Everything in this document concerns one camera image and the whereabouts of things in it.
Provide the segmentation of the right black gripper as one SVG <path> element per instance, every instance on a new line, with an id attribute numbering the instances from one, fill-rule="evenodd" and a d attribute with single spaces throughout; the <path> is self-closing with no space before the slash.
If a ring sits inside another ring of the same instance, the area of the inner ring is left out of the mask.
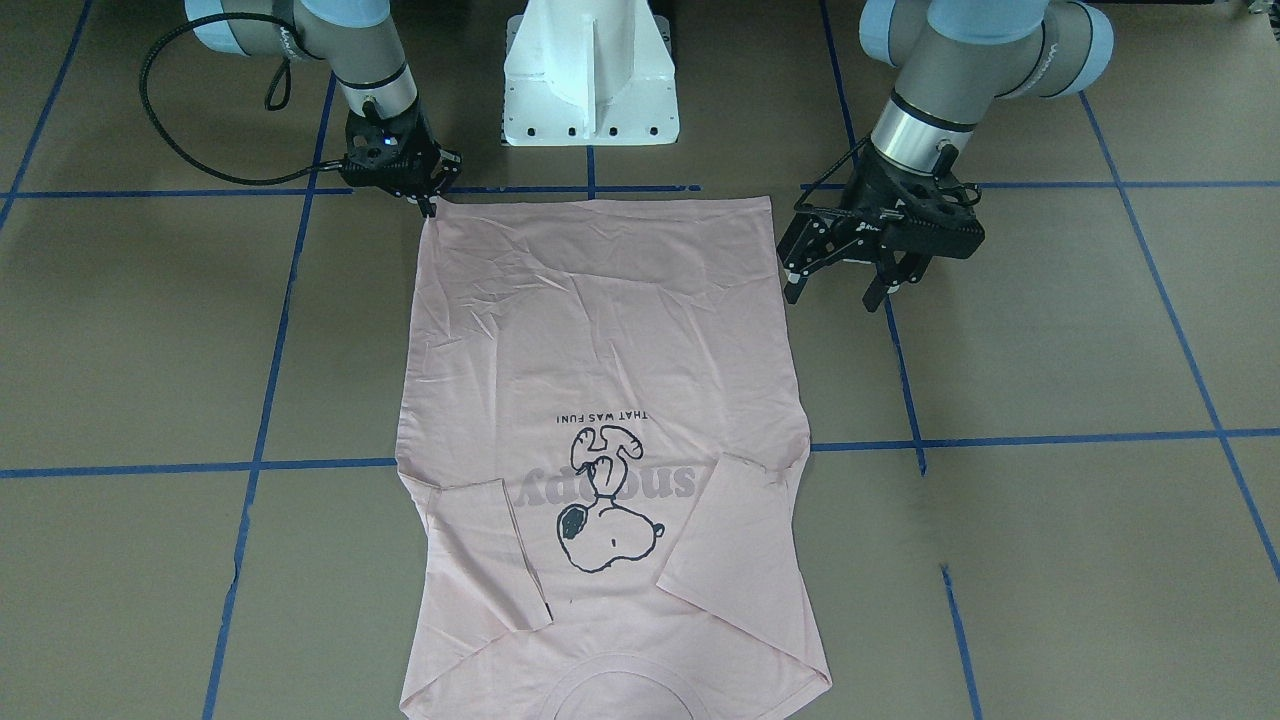
<path id="1" fill-rule="evenodd" d="M 371 102 L 364 110 L 347 115 L 340 178 L 416 201 L 424 218 L 434 218 L 436 200 L 461 173 L 461 155 L 438 143 L 420 102 L 394 117 L 380 117 Z"/>

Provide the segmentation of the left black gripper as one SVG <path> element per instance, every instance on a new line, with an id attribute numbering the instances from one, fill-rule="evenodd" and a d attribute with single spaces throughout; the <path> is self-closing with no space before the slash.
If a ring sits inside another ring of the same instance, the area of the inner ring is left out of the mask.
<path id="1" fill-rule="evenodd" d="M 891 293 L 922 279 L 928 259 L 970 258 L 986 238 L 974 210 L 980 188 L 956 178 L 957 156 L 959 150 L 943 141 L 940 159 L 916 173 L 896 167 L 861 138 L 828 170 L 833 174 L 850 159 L 858 161 L 837 206 L 812 204 L 810 190 L 794 205 L 795 217 L 778 246 L 786 302 L 795 305 L 818 270 L 858 260 L 874 265 L 861 302 L 877 313 Z"/>

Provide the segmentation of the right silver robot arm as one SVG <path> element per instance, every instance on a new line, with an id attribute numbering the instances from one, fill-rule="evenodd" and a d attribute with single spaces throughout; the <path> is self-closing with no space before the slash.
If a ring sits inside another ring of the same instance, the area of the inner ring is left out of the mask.
<path id="1" fill-rule="evenodd" d="M 388 1 L 187 1 L 184 10 L 214 51 L 325 61 L 349 109 L 346 152 L 332 170 L 434 217 L 461 158 L 430 128 Z"/>

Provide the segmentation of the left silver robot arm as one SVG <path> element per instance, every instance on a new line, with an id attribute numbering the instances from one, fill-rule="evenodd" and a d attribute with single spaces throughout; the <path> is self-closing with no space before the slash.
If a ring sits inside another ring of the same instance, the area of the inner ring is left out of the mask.
<path id="1" fill-rule="evenodd" d="M 794 304 L 818 270 L 863 263 L 873 313 L 937 258 L 966 259 L 984 242 L 980 188 L 954 172 L 1000 99 L 1078 94 L 1105 72 L 1110 19 L 1083 1 L 869 1 L 864 53 L 897 69 L 870 133 L 841 159 L 852 168 L 837 205 L 803 195 L 777 247 Z"/>

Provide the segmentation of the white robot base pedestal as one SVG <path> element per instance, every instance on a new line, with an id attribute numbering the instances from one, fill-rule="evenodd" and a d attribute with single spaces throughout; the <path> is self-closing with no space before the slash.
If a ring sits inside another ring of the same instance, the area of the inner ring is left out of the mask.
<path id="1" fill-rule="evenodd" d="M 672 24 L 658 1 L 530 1 L 506 23 L 503 70 L 509 146 L 678 140 Z"/>

